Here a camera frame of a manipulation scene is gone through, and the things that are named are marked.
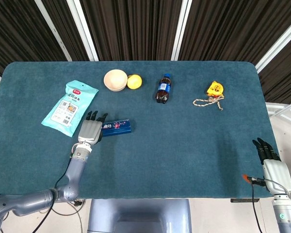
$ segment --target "floor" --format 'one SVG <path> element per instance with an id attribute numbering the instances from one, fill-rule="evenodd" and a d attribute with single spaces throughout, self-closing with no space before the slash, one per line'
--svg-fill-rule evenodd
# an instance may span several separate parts
<path id="1" fill-rule="evenodd" d="M 281 158 L 291 173 L 291 123 L 281 117 L 271 118 Z M 51 212 L 38 233 L 87 232 L 91 200 L 86 200 L 78 215 L 60 216 Z M 193 233 L 258 233 L 251 203 L 230 203 L 229 199 L 190 199 Z M 57 203 L 54 209 L 62 214 L 75 210 L 67 203 Z M 272 199 L 256 203 L 257 215 L 264 233 L 279 233 L 272 207 Z M 2 224 L 4 233 L 31 233 L 45 216 L 45 211 L 18 217 L 12 212 Z"/>

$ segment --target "rope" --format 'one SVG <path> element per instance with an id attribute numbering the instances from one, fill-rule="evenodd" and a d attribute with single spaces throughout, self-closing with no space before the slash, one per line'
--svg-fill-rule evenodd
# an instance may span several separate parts
<path id="1" fill-rule="evenodd" d="M 218 97 L 209 97 L 208 100 L 195 99 L 195 100 L 193 101 L 193 104 L 194 104 L 195 106 L 198 106 L 198 107 L 205 107 L 205 106 L 207 106 L 207 105 L 211 105 L 211 104 L 217 103 L 218 108 L 222 111 L 223 108 L 221 107 L 219 100 L 223 100 L 223 99 L 224 99 L 224 95 L 220 95 L 220 96 L 218 96 Z M 205 104 L 197 104 L 197 103 L 195 103 L 196 101 L 209 102 L 209 103 L 205 103 Z"/>

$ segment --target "robot finger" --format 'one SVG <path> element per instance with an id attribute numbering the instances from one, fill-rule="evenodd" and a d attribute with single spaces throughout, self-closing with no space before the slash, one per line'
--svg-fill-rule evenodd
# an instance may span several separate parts
<path id="1" fill-rule="evenodd" d="M 261 146 L 263 147 L 263 150 L 265 152 L 267 159 L 273 159 L 271 151 L 269 150 L 267 143 L 264 142 L 261 138 L 258 137 L 258 142 L 260 142 Z"/>
<path id="2" fill-rule="evenodd" d="M 91 114 L 92 114 L 92 111 L 90 111 L 87 116 L 86 116 L 86 120 L 89 120 L 91 118 Z"/>
<path id="3" fill-rule="evenodd" d="M 102 122 L 102 123 L 104 123 L 105 122 L 105 119 L 106 119 L 106 117 L 107 117 L 107 113 L 105 113 L 104 115 L 102 115 L 102 117 L 99 117 L 98 119 L 97 119 L 97 121 L 100 121 L 100 122 Z"/>
<path id="4" fill-rule="evenodd" d="M 279 156 L 278 156 L 278 155 L 276 154 L 276 152 L 274 151 L 273 147 L 272 147 L 269 143 L 267 143 L 267 142 L 265 142 L 265 143 L 266 143 L 268 149 L 269 149 L 270 152 L 271 152 L 271 156 L 272 156 L 272 158 L 275 159 L 275 160 L 279 160 L 279 161 L 281 161 L 280 158 L 279 158 Z"/>
<path id="5" fill-rule="evenodd" d="M 258 150 L 258 155 L 261 161 L 261 164 L 264 164 L 264 159 L 267 159 L 266 155 L 265 155 L 265 151 L 263 150 L 263 147 L 261 146 L 261 144 L 259 142 L 257 142 L 256 140 L 252 140 L 253 144 L 257 147 Z"/>
<path id="6" fill-rule="evenodd" d="M 98 111 L 94 111 L 91 117 L 91 120 L 95 120 Z"/>

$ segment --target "soda bottle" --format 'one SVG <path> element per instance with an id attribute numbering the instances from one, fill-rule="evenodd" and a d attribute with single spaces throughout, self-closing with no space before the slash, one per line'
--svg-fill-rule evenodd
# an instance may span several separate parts
<path id="1" fill-rule="evenodd" d="M 155 96 L 157 103 L 167 102 L 170 88 L 171 88 L 170 74 L 164 74 L 164 77 L 160 80 L 159 89 Z"/>

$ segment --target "black cable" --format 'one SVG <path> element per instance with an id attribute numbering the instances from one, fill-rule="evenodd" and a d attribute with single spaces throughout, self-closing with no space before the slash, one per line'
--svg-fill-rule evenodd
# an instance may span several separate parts
<path id="1" fill-rule="evenodd" d="M 83 201 L 83 203 L 82 203 L 82 205 L 81 205 L 81 207 L 80 207 L 80 209 L 76 209 L 76 211 L 74 212 L 74 213 L 72 213 L 72 214 L 61 214 L 61 213 L 58 213 L 57 211 L 55 211 L 54 209 L 52 209 L 52 211 L 54 211 L 55 213 L 57 213 L 58 215 L 61 215 L 61 216 L 72 216 L 72 215 L 75 215 L 75 214 L 77 214 L 82 208 L 83 208 L 83 206 L 85 205 L 85 200 Z"/>
<path id="2" fill-rule="evenodd" d="M 47 211 L 49 211 L 49 210 L 46 210 L 45 212 L 42 212 L 42 211 L 40 210 L 39 213 L 41 213 L 41 214 L 46 214 Z"/>
<path id="3" fill-rule="evenodd" d="M 257 212 L 256 212 L 256 207 L 254 206 L 254 188 L 253 188 L 252 181 L 250 183 L 251 183 L 251 186 L 252 186 L 252 206 L 253 206 L 254 215 L 256 216 L 256 221 L 257 221 L 257 224 L 258 224 L 258 228 L 259 228 L 260 232 L 263 233 L 262 230 L 261 230 L 260 224 L 259 224 L 259 220 L 258 220 L 258 216 L 257 216 Z"/>
<path id="4" fill-rule="evenodd" d="M 277 184 L 278 186 L 280 186 L 280 187 L 281 187 L 281 188 L 286 192 L 286 194 L 288 195 L 288 197 L 290 197 L 290 192 L 289 192 L 289 190 L 287 190 L 287 189 L 285 188 L 285 186 L 281 185 L 280 183 L 278 183 L 278 182 L 276 182 L 276 181 L 272 181 L 272 180 L 269 180 L 269 179 L 264 179 L 264 181 L 270 181 L 270 182 L 272 182 L 272 183 Z"/>
<path id="5" fill-rule="evenodd" d="M 81 216 L 80 216 L 80 214 L 79 214 L 79 211 L 81 210 L 81 208 L 77 211 L 77 209 L 72 205 L 72 204 L 70 204 L 69 202 L 68 202 L 68 204 L 73 208 L 73 209 L 75 209 L 75 214 L 77 214 L 78 215 L 78 217 L 79 217 L 79 221 L 80 221 L 80 226 L 81 226 L 81 233 L 83 233 L 83 226 L 82 226 L 82 220 L 81 220 Z"/>
<path id="6" fill-rule="evenodd" d="M 66 172 L 67 172 L 67 170 L 68 170 L 69 164 L 70 164 L 70 162 L 71 162 L 71 158 L 72 158 L 72 155 L 70 155 L 69 162 L 68 162 L 68 165 L 67 165 L 67 167 L 66 167 L 65 172 L 63 173 L 63 175 L 62 175 L 62 176 L 61 176 L 61 177 L 56 181 L 56 183 L 55 183 L 55 186 L 54 186 L 55 191 L 56 191 L 56 188 L 57 188 L 57 184 L 58 184 L 58 182 L 59 182 L 59 181 L 60 181 L 60 180 L 65 176 L 65 174 L 66 174 Z M 54 206 L 55 199 L 56 199 L 56 193 L 55 193 L 55 191 L 52 190 L 52 194 L 53 194 L 52 205 L 50 206 L 50 208 L 49 208 L 47 214 L 44 216 L 44 218 L 42 219 L 42 221 L 39 223 L 39 225 L 35 228 L 35 230 L 34 230 L 32 233 L 36 233 L 36 231 L 41 227 L 41 225 L 42 225 L 42 223 L 45 221 L 45 219 L 49 216 L 49 214 L 50 214 L 50 212 L 51 212 L 51 210 L 52 210 L 52 208 L 53 208 L 53 206 Z"/>
<path id="7" fill-rule="evenodd" d="M 3 221 L 6 220 L 6 219 L 8 218 L 9 213 L 10 213 L 10 211 L 8 212 L 8 214 L 6 215 L 6 217 L 3 219 Z"/>

